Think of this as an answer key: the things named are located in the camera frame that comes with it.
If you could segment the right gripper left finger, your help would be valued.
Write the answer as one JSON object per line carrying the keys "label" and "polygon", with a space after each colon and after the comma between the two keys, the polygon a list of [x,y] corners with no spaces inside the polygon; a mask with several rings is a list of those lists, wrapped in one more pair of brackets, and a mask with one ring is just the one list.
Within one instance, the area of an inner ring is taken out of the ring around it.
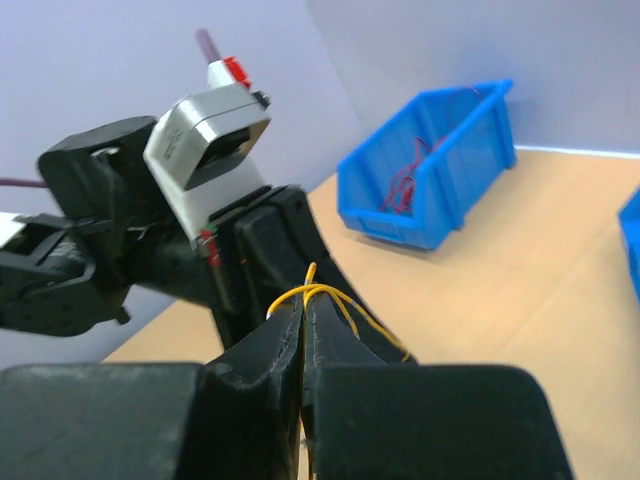
{"label": "right gripper left finger", "polygon": [[300,298],[214,361],[1,374],[5,479],[293,479]]}

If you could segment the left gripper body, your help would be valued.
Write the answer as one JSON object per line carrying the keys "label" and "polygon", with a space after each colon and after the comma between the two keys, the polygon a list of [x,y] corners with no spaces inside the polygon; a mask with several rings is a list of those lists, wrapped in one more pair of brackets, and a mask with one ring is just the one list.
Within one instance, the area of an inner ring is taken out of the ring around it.
{"label": "left gripper body", "polygon": [[176,299],[241,312],[240,254],[233,224],[272,188],[252,188],[221,207],[204,204],[204,223],[190,240],[158,187],[111,194],[109,231],[91,238],[93,256],[122,285],[140,285]]}

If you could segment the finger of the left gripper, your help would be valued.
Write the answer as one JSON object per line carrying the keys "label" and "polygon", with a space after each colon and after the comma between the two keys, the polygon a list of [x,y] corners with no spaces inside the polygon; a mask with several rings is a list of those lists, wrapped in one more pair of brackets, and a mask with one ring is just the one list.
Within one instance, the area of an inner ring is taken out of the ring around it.
{"label": "finger of the left gripper", "polygon": [[280,295],[314,281],[362,301],[332,258],[299,186],[263,186],[214,212],[214,319],[230,348],[260,326]]}

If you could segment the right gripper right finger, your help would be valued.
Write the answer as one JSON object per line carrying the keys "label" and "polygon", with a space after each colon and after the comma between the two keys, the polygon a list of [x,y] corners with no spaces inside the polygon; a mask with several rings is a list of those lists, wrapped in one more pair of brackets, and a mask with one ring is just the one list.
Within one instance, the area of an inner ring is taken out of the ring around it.
{"label": "right gripper right finger", "polygon": [[306,308],[305,414],[320,479],[570,479],[544,389],[499,364],[385,363],[325,296]]}

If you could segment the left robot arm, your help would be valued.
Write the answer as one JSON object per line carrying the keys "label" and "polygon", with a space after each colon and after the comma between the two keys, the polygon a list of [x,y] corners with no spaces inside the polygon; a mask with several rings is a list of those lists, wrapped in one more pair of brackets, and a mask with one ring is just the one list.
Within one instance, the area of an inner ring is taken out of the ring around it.
{"label": "left robot arm", "polygon": [[14,218],[17,231],[1,245],[4,329],[72,337],[102,322],[123,324],[137,285],[209,309],[231,348],[315,264],[315,281],[337,289],[334,305],[348,330],[385,362],[412,361],[332,259],[300,187],[242,189],[222,177],[219,189],[230,198],[204,201],[203,223],[189,238],[143,159],[156,123],[118,120],[39,157],[62,213]]}

